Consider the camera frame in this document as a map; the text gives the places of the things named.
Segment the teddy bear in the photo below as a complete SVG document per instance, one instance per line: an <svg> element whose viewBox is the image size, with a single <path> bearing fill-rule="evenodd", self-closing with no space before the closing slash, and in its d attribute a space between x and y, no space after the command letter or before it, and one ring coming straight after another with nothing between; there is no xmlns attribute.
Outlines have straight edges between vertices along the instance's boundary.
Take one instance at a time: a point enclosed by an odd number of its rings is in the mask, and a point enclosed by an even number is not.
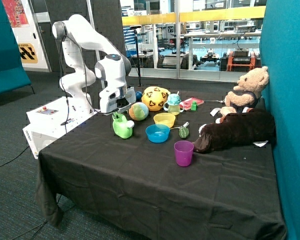
<svg viewBox="0 0 300 240"><path fill-rule="evenodd" d="M241 76L237 81L237 86L233 87L225 99L225 106L220 113L226 116L229 113L242 113L244 108L254 108L260 97L261 92L269 83L268 67L257 67Z"/></svg>

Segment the white tag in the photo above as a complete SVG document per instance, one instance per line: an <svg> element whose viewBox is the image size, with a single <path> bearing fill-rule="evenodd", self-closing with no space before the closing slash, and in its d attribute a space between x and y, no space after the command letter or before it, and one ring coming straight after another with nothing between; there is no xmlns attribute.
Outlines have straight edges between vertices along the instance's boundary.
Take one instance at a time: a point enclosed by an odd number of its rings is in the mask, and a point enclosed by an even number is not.
<svg viewBox="0 0 300 240"><path fill-rule="evenodd" d="M210 112L210 114L211 114L212 116L215 116L220 110L221 110L221 108L217 107L217 108L213 109L213 110Z"/></svg>
<svg viewBox="0 0 300 240"><path fill-rule="evenodd" d="M201 137L201 135L200 135L201 129L203 129L203 128L205 127L205 125L207 125L207 124L204 124L204 125L202 125L201 127L199 127L199 137Z"/></svg>
<svg viewBox="0 0 300 240"><path fill-rule="evenodd" d="M264 145L266 145L267 142L269 142L269 141L268 140L267 141L255 141L253 144L261 148Z"/></svg>
<svg viewBox="0 0 300 240"><path fill-rule="evenodd" d="M246 106L246 107L243 109L242 112L243 112L243 113L246 113L246 112L248 111L248 109L249 109L249 108Z"/></svg>

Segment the yellow bowl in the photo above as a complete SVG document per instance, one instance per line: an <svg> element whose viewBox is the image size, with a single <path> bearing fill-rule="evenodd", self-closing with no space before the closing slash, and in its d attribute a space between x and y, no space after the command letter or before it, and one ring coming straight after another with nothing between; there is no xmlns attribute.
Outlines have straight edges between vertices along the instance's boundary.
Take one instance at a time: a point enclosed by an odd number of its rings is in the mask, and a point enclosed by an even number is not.
<svg viewBox="0 0 300 240"><path fill-rule="evenodd" d="M163 124L172 128L175 124L176 116L168 112L162 112L155 115L153 120L155 124Z"/></svg>

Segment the yellow soccer ball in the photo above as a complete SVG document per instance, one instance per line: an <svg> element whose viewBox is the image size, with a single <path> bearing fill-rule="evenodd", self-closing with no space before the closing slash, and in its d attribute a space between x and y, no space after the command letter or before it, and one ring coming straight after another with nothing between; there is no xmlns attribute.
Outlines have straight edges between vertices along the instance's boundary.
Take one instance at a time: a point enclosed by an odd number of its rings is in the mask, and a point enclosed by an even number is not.
<svg viewBox="0 0 300 240"><path fill-rule="evenodd" d="M149 111L159 111L164 107L170 92L162 87L147 87L142 94L141 101L148 107Z"/></svg>

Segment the toy watering can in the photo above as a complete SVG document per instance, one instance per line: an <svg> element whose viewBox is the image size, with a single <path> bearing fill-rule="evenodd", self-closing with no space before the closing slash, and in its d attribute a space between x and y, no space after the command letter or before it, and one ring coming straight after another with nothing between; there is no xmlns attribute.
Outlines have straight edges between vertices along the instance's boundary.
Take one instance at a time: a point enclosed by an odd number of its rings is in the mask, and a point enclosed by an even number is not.
<svg viewBox="0 0 300 240"><path fill-rule="evenodd" d="M175 116L184 111L185 106L181 103L179 92L172 93L168 96L168 100L163 105L163 109Z"/></svg>
<svg viewBox="0 0 300 240"><path fill-rule="evenodd" d="M127 139L132 135L132 128L135 126L135 123L131 120L127 120L126 116L122 113L113 113L113 130L120 138Z"/></svg>

